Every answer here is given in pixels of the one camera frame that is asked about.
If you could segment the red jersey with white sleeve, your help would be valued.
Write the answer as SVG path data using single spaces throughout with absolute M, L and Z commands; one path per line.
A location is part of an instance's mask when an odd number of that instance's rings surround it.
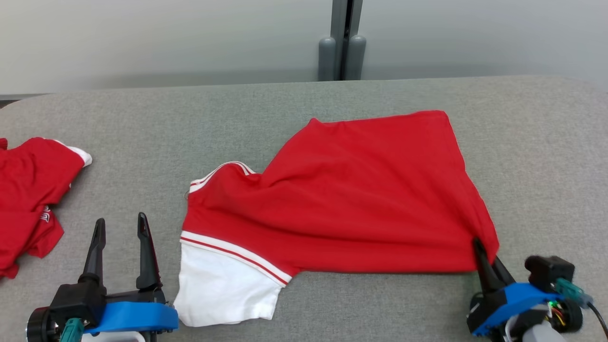
M 190 327 L 271 320 L 302 271 L 460 273 L 499 239 L 443 111 L 311 119 L 263 172 L 190 184 L 174 307 Z

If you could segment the grey partition post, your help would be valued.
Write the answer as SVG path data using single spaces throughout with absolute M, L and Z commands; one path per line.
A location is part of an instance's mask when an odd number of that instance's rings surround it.
M 330 36 L 318 44 L 318 80 L 341 80 L 342 50 L 347 24 L 348 0 L 332 0 Z
M 359 34 L 363 0 L 348 0 L 345 27 L 345 47 L 343 50 L 343 80 L 360 80 L 367 40 Z

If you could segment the grey fabric table cover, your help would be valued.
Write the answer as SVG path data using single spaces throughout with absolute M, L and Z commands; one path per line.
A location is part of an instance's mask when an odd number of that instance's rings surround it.
M 608 322 L 608 91 L 562 76 L 98 90 L 37 96 L 0 110 L 0 137 L 54 138 L 93 164 L 55 210 L 65 231 L 45 258 L 0 281 L 0 342 L 25 342 L 32 311 L 82 273 L 104 217 L 104 284 L 131 291 L 145 212 L 166 297 L 179 285 L 189 183 L 224 162 L 262 171 L 311 118 L 335 122 L 442 110 L 519 281 L 529 255 L 576 266 L 575 283 Z

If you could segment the red garment with white trim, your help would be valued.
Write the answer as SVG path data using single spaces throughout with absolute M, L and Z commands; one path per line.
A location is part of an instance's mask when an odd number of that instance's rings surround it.
M 24 254 L 44 258 L 64 232 L 51 208 L 93 162 L 82 149 L 30 138 L 9 149 L 0 138 L 0 280 L 18 274 Z

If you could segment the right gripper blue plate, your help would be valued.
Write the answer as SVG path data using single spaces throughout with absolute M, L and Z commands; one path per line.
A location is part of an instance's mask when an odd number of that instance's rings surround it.
M 515 282 L 498 256 L 492 267 L 486 249 L 474 238 L 473 249 L 482 293 L 470 310 L 467 326 L 473 336 L 488 336 L 493 329 L 536 305 L 565 299 L 561 294 L 543 292 L 529 283 Z

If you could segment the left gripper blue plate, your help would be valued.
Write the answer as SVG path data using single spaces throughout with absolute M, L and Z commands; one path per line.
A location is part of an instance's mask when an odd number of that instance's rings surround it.
M 140 241 L 140 273 L 135 287 L 140 291 L 129 291 L 105 296 L 105 310 L 100 323 L 94 328 L 85 328 L 85 333 L 171 333 L 177 330 L 180 320 L 176 309 L 166 301 L 156 257 L 154 243 L 147 216 L 138 214 L 137 236 Z M 99 218 L 94 227 L 85 266 L 78 282 L 93 281 L 103 285 L 103 251 L 106 245 L 104 218 Z

